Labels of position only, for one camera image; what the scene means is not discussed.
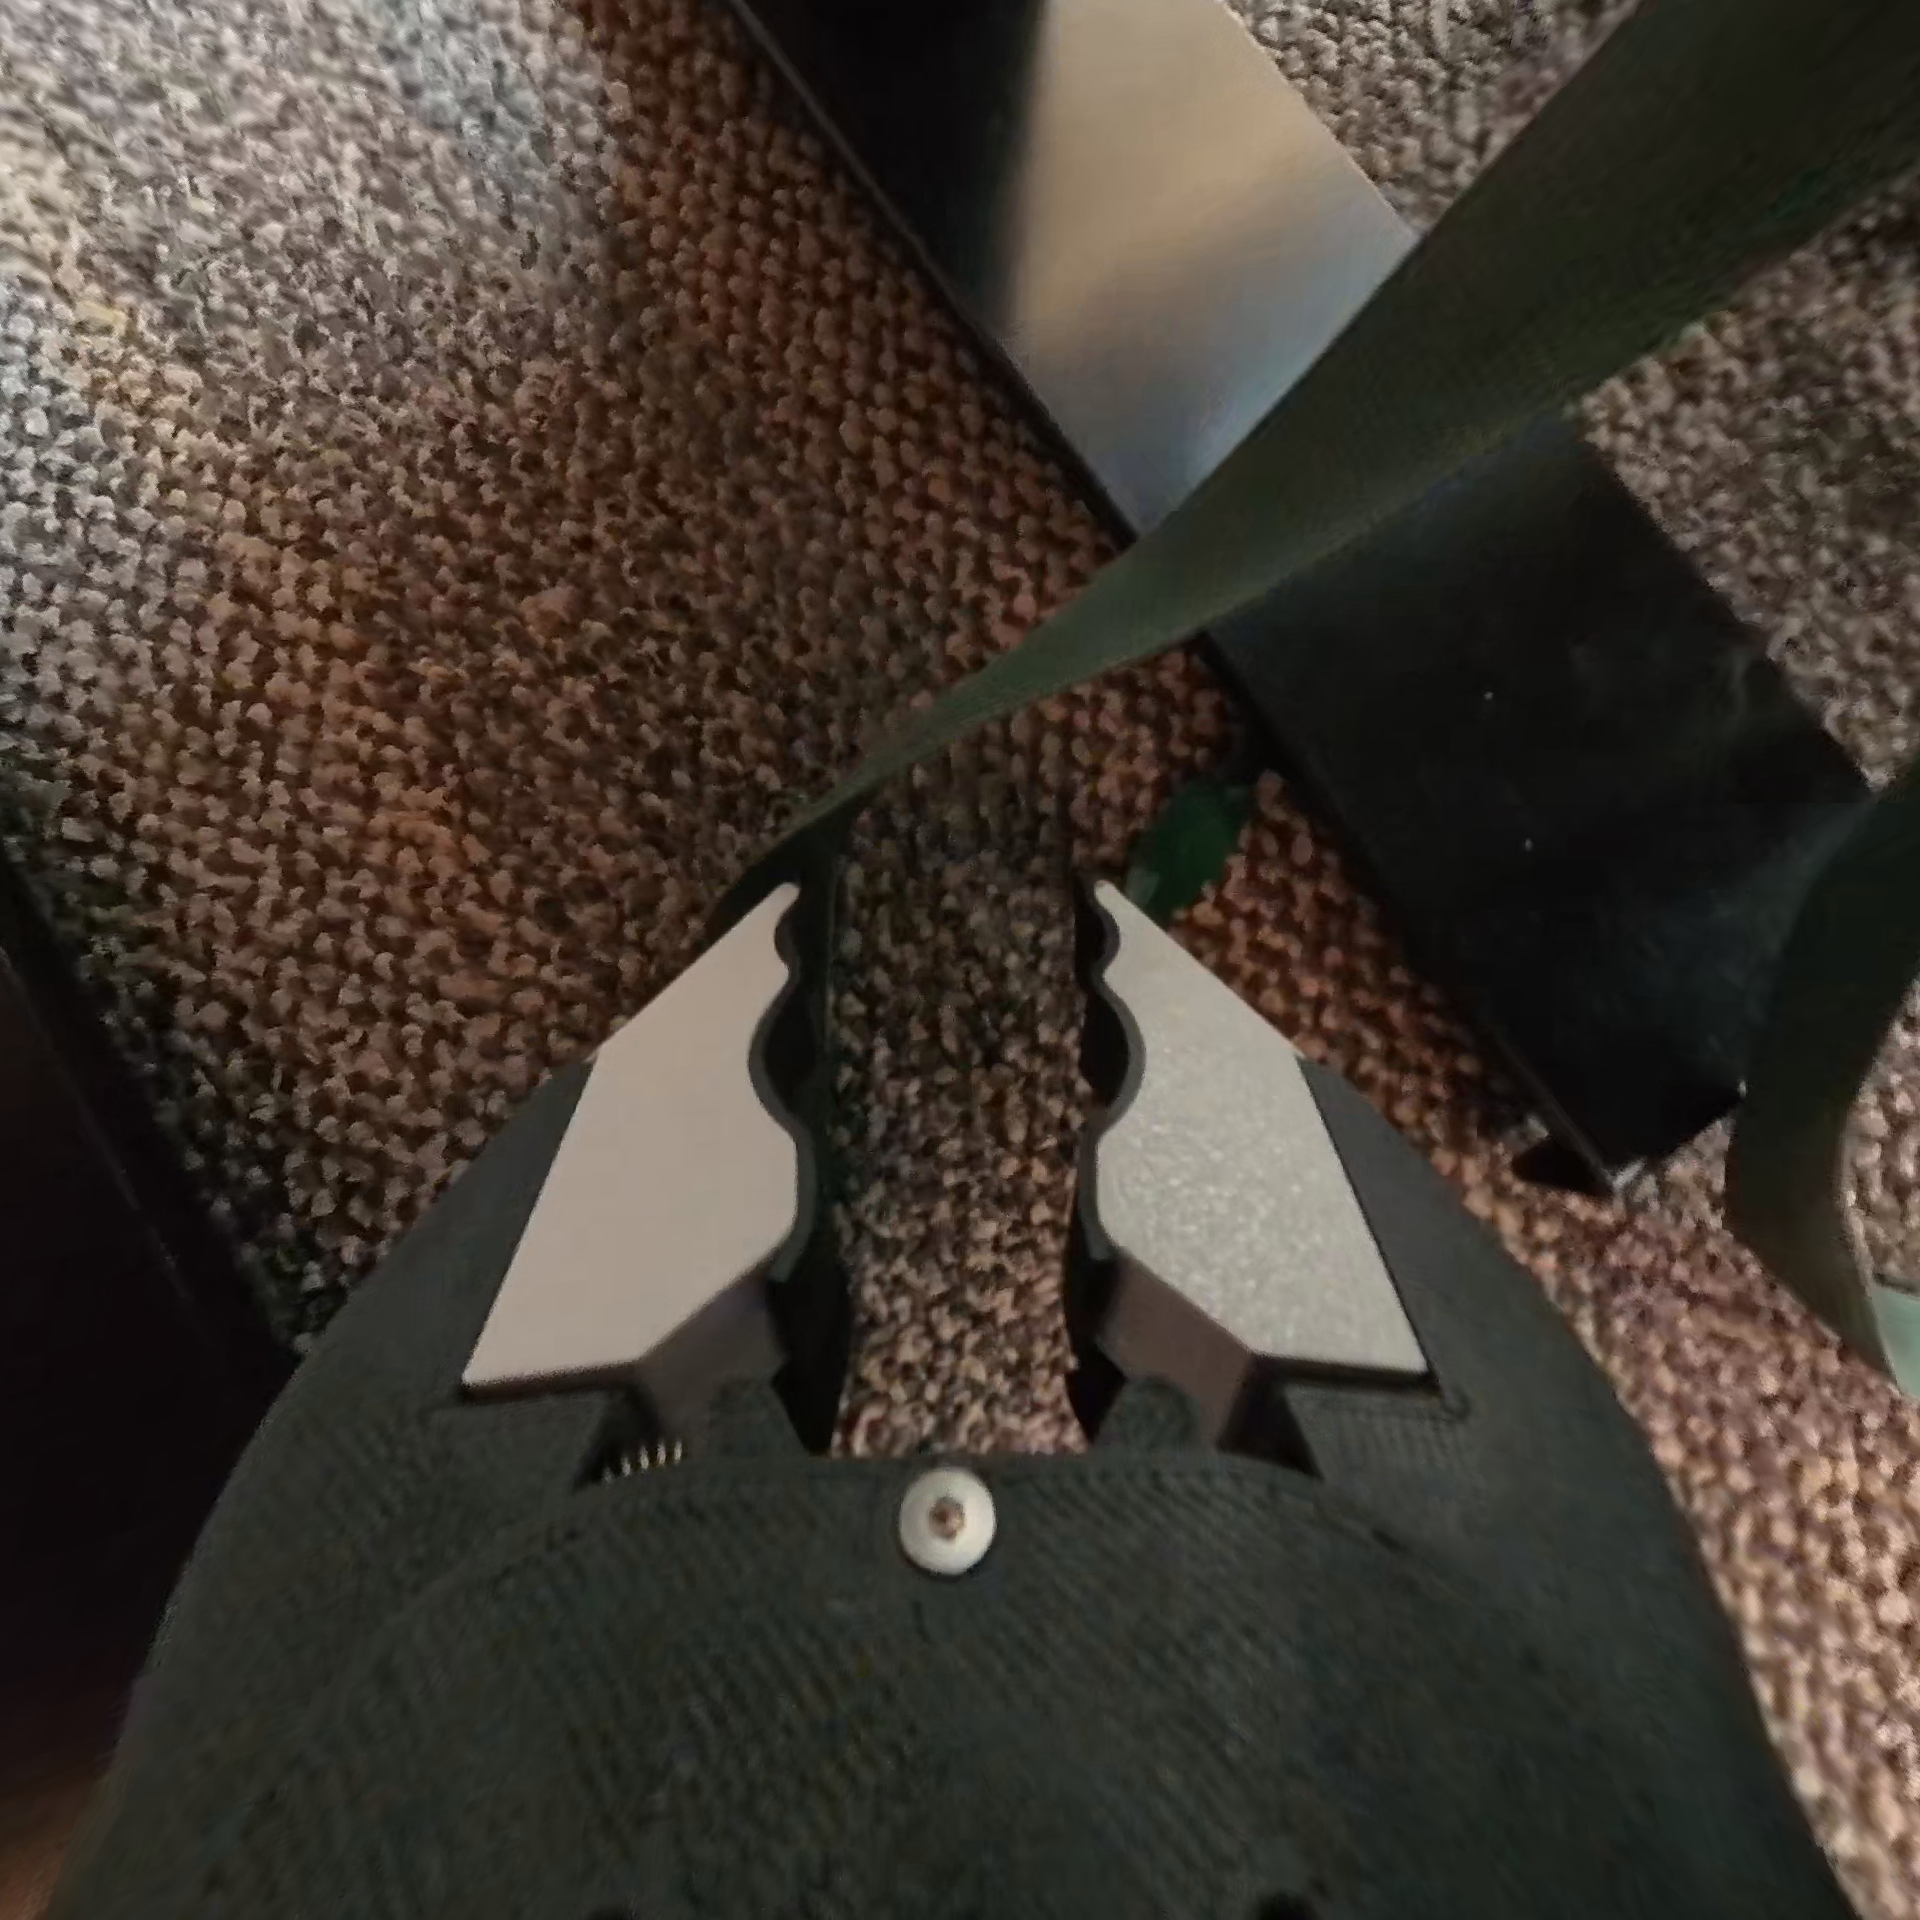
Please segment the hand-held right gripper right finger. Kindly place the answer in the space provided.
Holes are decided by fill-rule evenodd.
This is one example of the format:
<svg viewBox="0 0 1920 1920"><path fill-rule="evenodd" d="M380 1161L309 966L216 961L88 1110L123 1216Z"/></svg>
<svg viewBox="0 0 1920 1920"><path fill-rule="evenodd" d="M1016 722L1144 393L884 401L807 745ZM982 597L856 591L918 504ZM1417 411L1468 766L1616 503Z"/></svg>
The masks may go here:
<svg viewBox="0 0 1920 1920"><path fill-rule="evenodd" d="M1092 1096L1065 1257L1069 1400L1134 1384L1200 1443L1309 1453L1290 1384L1426 1399L1426 1354L1309 1066L1107 880L1073 900Z"/></svg>

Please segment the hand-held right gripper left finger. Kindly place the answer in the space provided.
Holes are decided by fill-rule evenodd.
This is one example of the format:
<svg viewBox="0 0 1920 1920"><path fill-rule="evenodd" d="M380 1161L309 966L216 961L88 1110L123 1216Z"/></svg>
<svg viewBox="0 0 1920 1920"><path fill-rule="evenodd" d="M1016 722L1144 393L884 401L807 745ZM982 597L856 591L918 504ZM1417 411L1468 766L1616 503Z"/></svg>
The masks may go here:
<svg viewBox="0 0 1920 1920"><path fill-rule="evenodd" d="M784 878L593 1054L471 1399L611 1386L683 1440L721 1386L765 1379L800 1443L829 1447L829 958L831 885Z"/></svg>

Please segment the dark furniture base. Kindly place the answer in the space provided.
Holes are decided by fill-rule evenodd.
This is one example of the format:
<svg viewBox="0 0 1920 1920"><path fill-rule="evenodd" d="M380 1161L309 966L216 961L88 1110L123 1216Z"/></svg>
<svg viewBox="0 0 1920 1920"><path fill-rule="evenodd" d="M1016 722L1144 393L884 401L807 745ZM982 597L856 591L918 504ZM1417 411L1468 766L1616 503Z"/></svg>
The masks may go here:
<svg viewBox="0 0 1920 1920"><path fill-rule="evenodd" d="M112 1739L291 1358L2 861L2 1821Z"/></svg>

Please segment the black desk leg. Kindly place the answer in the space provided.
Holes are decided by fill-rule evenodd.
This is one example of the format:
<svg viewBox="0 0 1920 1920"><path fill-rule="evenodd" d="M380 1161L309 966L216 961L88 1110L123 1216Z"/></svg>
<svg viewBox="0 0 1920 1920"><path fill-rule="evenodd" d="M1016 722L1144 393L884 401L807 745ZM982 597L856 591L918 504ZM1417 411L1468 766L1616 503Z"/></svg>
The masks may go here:
<svg viewBox="0 0 1920 1920"><path fill-rule="evenodd" d="M1221 2L739 2L1127 532L1233 450L1409 228ZM1605 1193L1747 1076L1870 789L1579 432L1540 425L1203 641L1548 1143Z"/></svg>

